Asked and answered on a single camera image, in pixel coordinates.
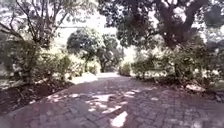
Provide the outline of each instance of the bush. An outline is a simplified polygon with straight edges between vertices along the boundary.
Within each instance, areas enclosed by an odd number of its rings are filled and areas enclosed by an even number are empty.
[[[88,68],[87,70],[92,74],[96,75],[100,73],[100,64],[97,62],[90,63],[87,68]]]
[[[39,58],[40,48],[32,41],[0,42],[0,58],[12,78],[32,81],[32,72]]]
[[[131,65],[130,63],[124,63],[119,67],[119,74],[122,76],[130,76],[131,75]]]
[[[148,58],[146,60],[138,60],[131,64],[131,69],[133,70],[133,73],[140,78],[145,78],[145,75],[148,71],[154,69],[154,64],[152,62],[153,60],[151,58]]]

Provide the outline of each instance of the tree trunk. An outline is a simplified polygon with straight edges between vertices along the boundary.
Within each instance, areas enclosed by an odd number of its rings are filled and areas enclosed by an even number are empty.
[[[88,72],[88,60],[85,61],[84,70],[85,70],[85,72]]]

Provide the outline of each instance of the tree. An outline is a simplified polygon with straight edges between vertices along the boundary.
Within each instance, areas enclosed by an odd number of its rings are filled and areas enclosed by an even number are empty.
[[[28,55],[22,57],[26,62],[19,62],[26,78],[32,75],[40,49],[48,49],[54,37],[60,34],[57,30],[61,24],[71,18],[75,21],[75,13],[80,9],[93,9],[88,1],[67,0],[10,0],[1,2],[0,7],[0,32],[7,34],[8,39],[14,40],[15,46]]]
[[[115,35],[104,34],[103,46],[98,49],[97,57],[101,65],[101,72],[113,71],[121,61],[122,49],[118,47]]]
[[[90,28],[76,30],[70,35],[67,41],[67,49],[69,52],[85,59],[85,71],[87,71],[88,62],[94,59],[101,45],[101,36],[97,31]]]
[[[99,11],[106,16],[107,26],[118,28],[125,46],[147,45],[158,34],[173,48],[191,39],[197,32],[193,23],[213,5],[209,0],[101,0]]]
[[[2,10],[0,31],[25,40],[28,34],[37,45],[49,47],[50,41],[58,35],[58,28],[73,18],[80,9],[90,9],[92,4],[86,1],[67,0],[11,0],[0,4]]]

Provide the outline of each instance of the paved path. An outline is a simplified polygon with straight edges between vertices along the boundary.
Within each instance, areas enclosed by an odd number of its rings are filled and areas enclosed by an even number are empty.
[[[0,128],[224,128],[224,105],[131,78],[101,78],[9,113]]]

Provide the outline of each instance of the soil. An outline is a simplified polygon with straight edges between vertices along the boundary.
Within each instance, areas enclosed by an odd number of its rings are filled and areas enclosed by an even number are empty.
[[[55,92],[64,90],[73,83],[60,80],[45,81],[39,84],[24,84],[0,91],[0,116],[36,102]]]

